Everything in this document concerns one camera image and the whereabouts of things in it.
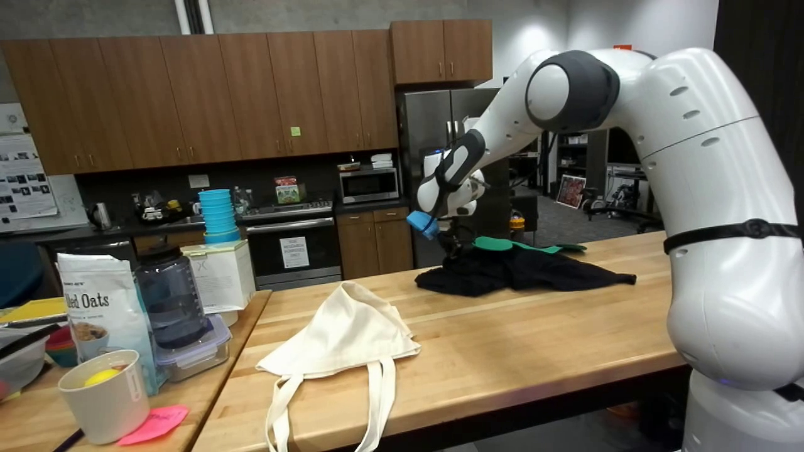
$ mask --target canvas tote bag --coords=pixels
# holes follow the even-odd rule
[[[289,402],[305,379],[324,379],[344,369],[367,366],[370,417],[359,452],[378,449],[397,395],[395,360],[421,355],[400,312],[370,289],[344,282],[316,309],[311,322],[258,361],[279,375],[267,412],[269,449],[286,452],[291,434]]]

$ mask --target chair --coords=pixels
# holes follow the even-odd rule
[[[41,251],[32,242],[0,245],[0,309],[32,300],[46,276]]]

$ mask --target pink sticky note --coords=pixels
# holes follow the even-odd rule
[[[171,430],[176,430],[184,417],[186,417],[186,408],[155,408],[148,412],[147,422],[140,427],[135,427],[130,434],[127,434],[119,444],[140,444],[140,442],[152,442],[155,438],[168,434]]]

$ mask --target water jug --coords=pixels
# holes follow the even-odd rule
[[[208,329],[189,258],[176,250],[140,257],[138,287],[162,350],[182,350]]]

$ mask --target microwave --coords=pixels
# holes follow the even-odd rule
[[[340,174],[341,203],[392,202],[400,199],[397,168],[359,168]]]

